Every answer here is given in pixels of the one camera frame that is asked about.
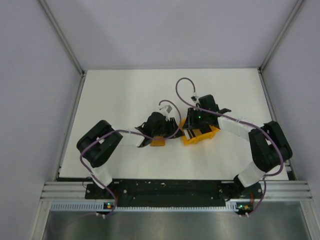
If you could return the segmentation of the orange leather card holder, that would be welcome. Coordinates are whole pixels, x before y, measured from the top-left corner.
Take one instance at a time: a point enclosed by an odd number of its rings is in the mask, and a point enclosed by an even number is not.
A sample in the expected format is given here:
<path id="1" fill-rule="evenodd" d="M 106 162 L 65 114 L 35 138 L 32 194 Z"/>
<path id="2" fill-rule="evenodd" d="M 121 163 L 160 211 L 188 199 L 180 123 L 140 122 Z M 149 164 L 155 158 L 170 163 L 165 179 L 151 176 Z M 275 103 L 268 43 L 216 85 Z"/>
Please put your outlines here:
<path id="1" fill-rule="evenodd" d="M 166 140 L 163 137 L 157 137 L 156 139 L 152 140 L 150 143 L 151 147 L 163 147 L 166 145 Z"/>

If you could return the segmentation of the yellow plastic bin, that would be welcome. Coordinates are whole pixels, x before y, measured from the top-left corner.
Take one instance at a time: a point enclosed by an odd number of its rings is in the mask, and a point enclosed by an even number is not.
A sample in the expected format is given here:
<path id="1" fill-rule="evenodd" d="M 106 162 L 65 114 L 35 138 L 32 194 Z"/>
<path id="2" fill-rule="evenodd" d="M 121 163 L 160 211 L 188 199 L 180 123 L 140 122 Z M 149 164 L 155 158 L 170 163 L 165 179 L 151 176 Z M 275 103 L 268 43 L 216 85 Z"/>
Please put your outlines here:
<path id="1" fill-rule="evenodd" d="M 199 128 L 193 128 L 193 129 L 199 129 L 202 132 L 202 135 L 192 138 L 190 140 L 187 140 L 186 136 L 182 136 L 182 142 L 185 146 L 191 145 L 191 144 L 197 144 L 198 142 L 204 141 L 204 140 L 210 140 L 212 139 L 220 130 L 214 126 L 211 126 L 207 123 L 202 124 Z"/>

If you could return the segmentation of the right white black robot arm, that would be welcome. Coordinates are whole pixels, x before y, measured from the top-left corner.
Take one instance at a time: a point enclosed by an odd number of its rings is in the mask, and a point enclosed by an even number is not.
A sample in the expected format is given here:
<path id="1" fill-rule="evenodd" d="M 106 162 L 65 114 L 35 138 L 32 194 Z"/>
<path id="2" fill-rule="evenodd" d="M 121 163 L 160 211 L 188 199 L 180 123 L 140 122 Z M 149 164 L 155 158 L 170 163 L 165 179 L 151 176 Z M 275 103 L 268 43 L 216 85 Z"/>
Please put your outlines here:
<path id="1" fill-rule="evenodd" d="M 245 198 L 262 177 L 292 157 L 292 149 L 278 122 L 257 124 L 240 118 L 227 108 L 219 109 L 211 94 L 194 95 L 191 99 L 195 106 L 188 108 L 182 127 L 187 139 L 196 136 L 195 130 L 214 127 L 249 142 L 252 161 L 233 179 L 233 192 L 237 197 Z"/>

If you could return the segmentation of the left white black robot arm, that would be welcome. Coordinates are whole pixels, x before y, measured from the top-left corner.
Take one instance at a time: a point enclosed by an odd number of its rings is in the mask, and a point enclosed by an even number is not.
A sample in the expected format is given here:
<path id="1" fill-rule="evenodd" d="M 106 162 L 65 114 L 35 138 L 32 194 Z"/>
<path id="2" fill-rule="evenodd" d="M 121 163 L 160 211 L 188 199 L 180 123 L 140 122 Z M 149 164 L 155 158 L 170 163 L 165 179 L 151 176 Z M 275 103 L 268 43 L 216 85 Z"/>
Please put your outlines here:
<path id="1" fill-rule="evenodd" d="M 76 144 L 81 158 L 86 160 L 96 192 L 102 198 L 109 198 L 114 191 L 107 161 L 118 146 L 143 148 L 154 142 L 154 138 L 176 139 L 184 135 L 175 118 L 168 118 L 160 112 L 153 112 L 142 125 L 116 131 L 106 120 L 100 120 Z"/>

